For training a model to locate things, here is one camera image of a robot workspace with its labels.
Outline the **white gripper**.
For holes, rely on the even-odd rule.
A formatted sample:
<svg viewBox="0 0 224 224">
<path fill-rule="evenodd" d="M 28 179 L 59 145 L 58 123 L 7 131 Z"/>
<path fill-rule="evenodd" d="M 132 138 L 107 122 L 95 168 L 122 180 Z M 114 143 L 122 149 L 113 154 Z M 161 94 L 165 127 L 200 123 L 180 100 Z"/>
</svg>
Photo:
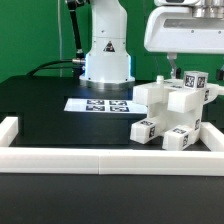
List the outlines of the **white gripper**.
<svg viewBox="0 0 224 224">
<path fill-rule="evenodd" d="M 148 18 L 144 46 L 168 53 L 171 78 L 179 79 L 176 53 L 224 54 L 224 19 L 194 18 L 190 7 L 158 7 Z M 224 80 L 224 65 L 216 70 L 216 80 Z"/>
</svg>

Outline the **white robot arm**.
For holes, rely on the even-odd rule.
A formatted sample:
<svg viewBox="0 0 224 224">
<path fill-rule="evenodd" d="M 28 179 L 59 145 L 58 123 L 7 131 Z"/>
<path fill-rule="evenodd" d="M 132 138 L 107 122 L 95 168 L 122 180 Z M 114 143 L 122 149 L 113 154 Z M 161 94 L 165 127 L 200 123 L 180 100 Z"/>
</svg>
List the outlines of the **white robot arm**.
<svg viewBox="0 0 224 224">
<path fill-rule="evenodd" d="M 144 36 L 149 52 L 165 53 L 171 64 L 179 53 L 224 54 L 224 0 L 153 0 Z M 135 81 L 126 51 L 127 12 L 119 0 L 65 0 L 69 9 L 77 57 L 85 66 L 82 84 L 120 88 Z M 92 46 L 84 53 L 76 9 L 90 4 Z"/>
</svg>

